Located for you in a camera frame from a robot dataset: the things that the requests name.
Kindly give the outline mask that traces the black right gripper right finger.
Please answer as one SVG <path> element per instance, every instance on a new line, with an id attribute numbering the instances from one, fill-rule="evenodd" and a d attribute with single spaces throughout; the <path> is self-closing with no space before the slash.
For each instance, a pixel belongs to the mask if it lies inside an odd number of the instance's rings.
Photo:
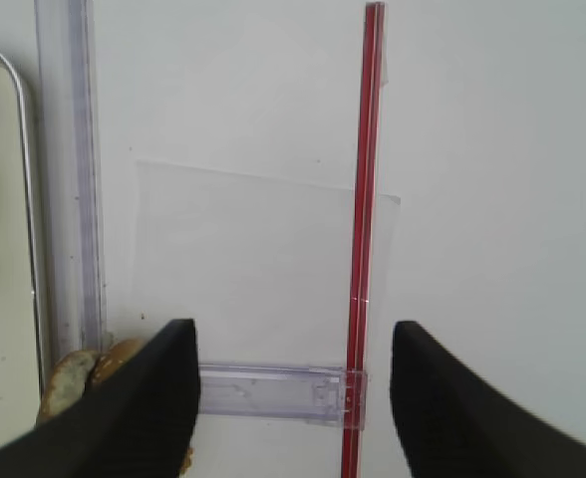
<path id="1" fill-rule="evenodd" d="M 501 394 L 421 325 L 396 323 L 390 401 L 415 477 L 586 477 L 586 445 Z"/>

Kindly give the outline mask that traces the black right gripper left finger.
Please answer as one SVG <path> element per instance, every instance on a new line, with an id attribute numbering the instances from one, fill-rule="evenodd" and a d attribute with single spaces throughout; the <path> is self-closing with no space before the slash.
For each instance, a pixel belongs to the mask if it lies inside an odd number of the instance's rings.
<path id="1" fill-rule="evenodd" d="M 195 322 L 171 320 L 76 404 L 0 448 L 0 477 L 177 477 L 197 415 Z"/>

